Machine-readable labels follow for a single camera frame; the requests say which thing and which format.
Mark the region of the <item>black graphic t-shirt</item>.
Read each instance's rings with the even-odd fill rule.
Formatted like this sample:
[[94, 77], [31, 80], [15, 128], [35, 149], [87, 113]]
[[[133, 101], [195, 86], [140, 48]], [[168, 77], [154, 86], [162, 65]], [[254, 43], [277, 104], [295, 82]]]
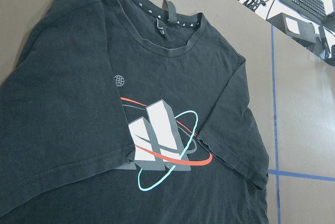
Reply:
[[1, 85], [1, 223], [268, 223], [248, 104], [202, 13], [54, 0]]

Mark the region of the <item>black box with label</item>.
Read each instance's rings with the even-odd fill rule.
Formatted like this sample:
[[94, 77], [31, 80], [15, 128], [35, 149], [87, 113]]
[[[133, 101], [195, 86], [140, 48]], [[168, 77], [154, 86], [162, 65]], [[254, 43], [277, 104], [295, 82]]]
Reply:
[[311, 23], [285, 13], [279, 13], [267, 21], [304, 47], [316, 43], [315, 29]]

